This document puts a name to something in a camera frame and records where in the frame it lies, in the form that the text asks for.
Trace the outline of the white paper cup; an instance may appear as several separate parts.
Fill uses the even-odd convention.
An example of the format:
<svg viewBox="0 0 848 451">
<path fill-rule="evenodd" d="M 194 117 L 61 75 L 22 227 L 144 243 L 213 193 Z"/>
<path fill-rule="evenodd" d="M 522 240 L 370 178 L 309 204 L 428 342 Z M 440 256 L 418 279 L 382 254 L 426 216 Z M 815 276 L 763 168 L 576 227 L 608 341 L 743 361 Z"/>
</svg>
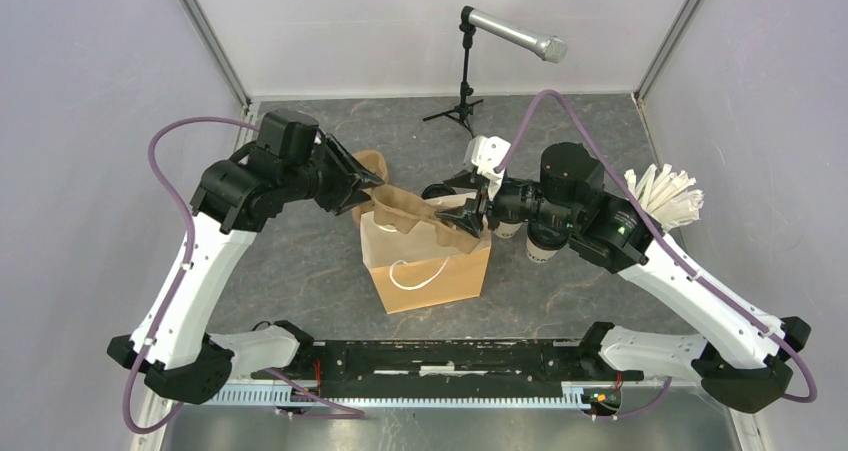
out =
<svg viewBox="0 0 848 451">
<path fill-rule="evenodd" d="M 522 222 L 506 222 L 501 221 L 494 229 L 493 234 L 501 239 L 510 239 L 514 237 L 521 229 Z"/>
<path fill-rule="evenodd" d="M 544 263 L 554 257 L 559 250 L 566 246 L 567 239 L 557 239 L 542 235 L 527 234 L 526 256 L 533 262 Z"/>
</svg>

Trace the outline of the brown paper bag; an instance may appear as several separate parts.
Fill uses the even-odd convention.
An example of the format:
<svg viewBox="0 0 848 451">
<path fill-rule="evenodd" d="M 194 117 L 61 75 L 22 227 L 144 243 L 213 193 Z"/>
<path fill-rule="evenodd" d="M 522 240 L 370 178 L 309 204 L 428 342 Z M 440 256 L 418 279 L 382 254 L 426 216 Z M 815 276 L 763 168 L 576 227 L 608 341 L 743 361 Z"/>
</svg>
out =
<svg viewBox="0 0 848 451">
<path fill-rule="evenodd" d="M 468 253 L 437 244 L 436 228 L 419 223 L 404 234 L 354 212 L 362 260 L 388 314 L 478 297 L 491 253 L 485 232 Z"/>
</svg>

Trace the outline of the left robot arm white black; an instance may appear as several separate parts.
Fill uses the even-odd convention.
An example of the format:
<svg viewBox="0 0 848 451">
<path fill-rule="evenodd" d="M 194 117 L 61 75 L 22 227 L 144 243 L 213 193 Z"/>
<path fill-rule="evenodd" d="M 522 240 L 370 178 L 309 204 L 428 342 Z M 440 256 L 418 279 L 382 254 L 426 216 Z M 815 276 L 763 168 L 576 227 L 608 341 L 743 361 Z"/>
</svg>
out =
<svg viewBox="0 0 848 451">
<path fill-rule="evenodd" d="M 285 205 L 312 201 L 341 215 L 382 184 L 316 119 L 266 113 L 255 139 L 208 167 L 192 198 L 178 201 L 182 248 L 148 315 L 132 333 L 114 337 L 108 355 L 158 396 L 186 404 L 205 403 L 230 379 L 268 368 L 306 376 L 314 352 L 294 327 L 211 334 L 211 314 L 236 264 Z"/>
</svg>

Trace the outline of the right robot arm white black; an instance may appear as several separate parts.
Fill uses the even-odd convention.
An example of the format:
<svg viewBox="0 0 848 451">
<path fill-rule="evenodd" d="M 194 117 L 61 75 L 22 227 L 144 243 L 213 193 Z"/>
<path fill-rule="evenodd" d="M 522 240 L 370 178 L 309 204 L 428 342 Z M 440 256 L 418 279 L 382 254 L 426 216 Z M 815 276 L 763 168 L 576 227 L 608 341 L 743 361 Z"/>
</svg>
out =
<svg viewBox="0 0 848 451">
<path fill-rule="evenodd" d="M 690 335 L 643 333 L 608 322 L 593 324 L 577 353 L 580 371 L 602 379 L 613 370 L 698 383 L 721 404 L 756 413 L 786 398 L 790 358 L 811 332 L 802 319 L 779 318 L 714 280 L 675 240 L 653 232 L 628 200 L 604 188 L 604 167 L 584 146 L 547 147 L 537 180 L 510 178 L 499 167 L 507 141 L 480 136 L 467 146 L 464 168 L 448 185 L 471 189 L 440 221 L 473 237 L 485 230 L 509 236 L 527 230 L 535 262 L 570 248 L 583 260 L 635 284 L 693 328 Z"/>
</svg>

